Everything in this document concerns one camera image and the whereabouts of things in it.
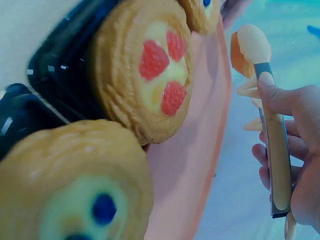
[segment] pink tray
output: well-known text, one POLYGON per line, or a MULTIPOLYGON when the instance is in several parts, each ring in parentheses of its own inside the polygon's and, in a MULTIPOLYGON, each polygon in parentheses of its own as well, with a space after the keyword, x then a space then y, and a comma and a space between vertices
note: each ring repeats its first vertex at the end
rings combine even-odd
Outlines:
POLYGON ((154 207, 145 240, 192 240, 215 175, 232 94, 224 28, 192 34, 195 81, 178 133, 148 150, 154 207))

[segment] swirled cookie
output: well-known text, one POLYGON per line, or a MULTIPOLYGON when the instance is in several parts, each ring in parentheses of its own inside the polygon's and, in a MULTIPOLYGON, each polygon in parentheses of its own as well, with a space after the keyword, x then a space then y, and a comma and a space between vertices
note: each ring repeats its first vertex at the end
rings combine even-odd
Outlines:
POLYGON ((177 0, 184 8, 191 31, 199 34, 212 34, 216 31, 220 0, 177 0))
POLYGON ((141 145, 173 136, 188 113, 194 65, 186 14, 175 0, 126 0, 88 51, 93 90, 107 115, 141 145))
POLYGON ((119 123, 38 131, 0 163, 0 239, 141 240, 153 207, 146 153, 119 123))

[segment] pastry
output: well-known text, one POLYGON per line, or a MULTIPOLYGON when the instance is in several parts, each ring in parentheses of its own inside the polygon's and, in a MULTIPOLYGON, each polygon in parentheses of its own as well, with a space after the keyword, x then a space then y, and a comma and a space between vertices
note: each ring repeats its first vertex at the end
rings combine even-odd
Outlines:
POLYGON ((177 0, 184 8, 191 31, 212 34, 220 16, 220 0, 177 0))
POLYGON ((94 94, 141 145, 162 143, 183 124, 193 68, 186 14, 174 0, 120 2, 88 51, 94 94))
POLYGON ((255 77, 254 65, 245 59, 245 56, 240 51, 238 42, 238 33, 235 32, 231 36, 231 64, 232 67, 246 78, 255 77))
POLYGON ((142 240, 153 207, 147 155, 106 120, 41 130, 0 163, 0 239, 142 240))

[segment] toy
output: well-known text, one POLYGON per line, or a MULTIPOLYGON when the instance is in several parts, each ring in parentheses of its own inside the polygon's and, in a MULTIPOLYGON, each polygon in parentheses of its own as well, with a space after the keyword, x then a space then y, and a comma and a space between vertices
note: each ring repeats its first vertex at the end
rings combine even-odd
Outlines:
POLYGON ((295 237, 296 222, 290 212, 293 186, 286 127, 283 116, 269 110, 259 99, 257 88, 257 79, 261 75, 274 81, 269 63, 271 47, 265 34, 257 26, 246 24, 233 34, 231 52, 232 66, 250 78, 245 85, 237 89, 237 93, 253 98, 252 102, 260 113, 260 119, 255 119, 244 128, 250 131, 263 131, 267 136, 271 215, 272 218, 286 216, 285 239, 292 240, 295 237))
POLYGON ((29 135, 1 162, 0 187, 7 240, 141 240, 153 207, 146 153, 103 119, 29 135))
POLYGON ((184 8, 191 31, 212 34, 217 29, 220 16, 219 0, 177 0, 184 8))
POLYGON ((141 145, 172 137, 188 113, 194 63, 186 21, 174 0, 126 0, 93 38, 93 89, 107 115, 141 145))

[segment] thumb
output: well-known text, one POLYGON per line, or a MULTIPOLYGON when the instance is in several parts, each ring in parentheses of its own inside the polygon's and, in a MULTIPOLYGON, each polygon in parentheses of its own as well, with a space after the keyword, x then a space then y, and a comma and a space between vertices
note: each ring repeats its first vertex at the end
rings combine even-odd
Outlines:
POLYGON ((275 113, 292 116, 292 108, 297 99, 294 90, 277 87, 274 78, 268 72, 261 73, 257 86, 263 104, 275 113))

